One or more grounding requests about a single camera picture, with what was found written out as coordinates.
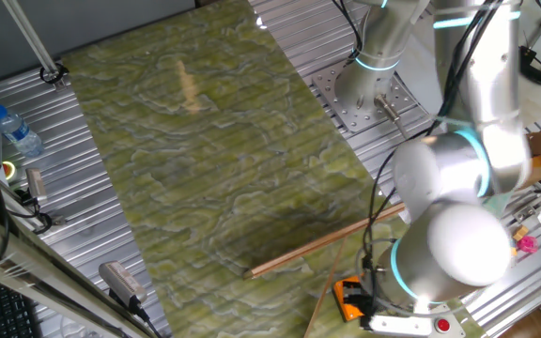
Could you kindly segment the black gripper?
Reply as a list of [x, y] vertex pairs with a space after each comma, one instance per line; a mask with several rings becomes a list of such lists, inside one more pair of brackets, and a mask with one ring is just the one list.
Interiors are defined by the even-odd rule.
[[378, 310], [376, 295], [364, 290], [356, 280], [344, 282], [344, 303], [356, 307], [363, 316], [372, 317]]

